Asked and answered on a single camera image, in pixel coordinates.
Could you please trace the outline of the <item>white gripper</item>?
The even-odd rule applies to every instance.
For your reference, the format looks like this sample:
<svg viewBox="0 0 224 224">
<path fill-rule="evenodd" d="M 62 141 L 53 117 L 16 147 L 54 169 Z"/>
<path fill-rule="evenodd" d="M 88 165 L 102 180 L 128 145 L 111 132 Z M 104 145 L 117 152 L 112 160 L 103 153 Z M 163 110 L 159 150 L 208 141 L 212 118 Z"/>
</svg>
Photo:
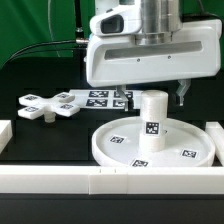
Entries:
<svg viewBox="0 0 224 224">
<path fill-rule="evenodd" d="M 128 111 L 125 85 L 179 80 L 176 95 L 182 106 L 190 79 L 214 76 L 219 71 L 221 30 L 218 19 L 186 22 L 171 42 L 145 46 L 136 45 L 132 35 L 94 35 L 87 48 L 87 82 L 93 87 L 117 86 Z"/>
</svg>

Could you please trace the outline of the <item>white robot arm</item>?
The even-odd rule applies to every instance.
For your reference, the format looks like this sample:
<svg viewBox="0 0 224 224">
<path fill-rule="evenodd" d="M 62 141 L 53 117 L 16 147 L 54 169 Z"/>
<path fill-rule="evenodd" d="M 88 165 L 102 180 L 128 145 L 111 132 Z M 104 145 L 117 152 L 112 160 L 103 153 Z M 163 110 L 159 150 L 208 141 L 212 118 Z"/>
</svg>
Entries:
<svg viewBox="0 0 224 224">
<path fill-rule="evenodd" d="M 184 22 L 180 0 L 119 0 L 90 20 L 86 78 L 93 87 L 191 80 L 221 67 L 219 19 Z"/>
</svg>

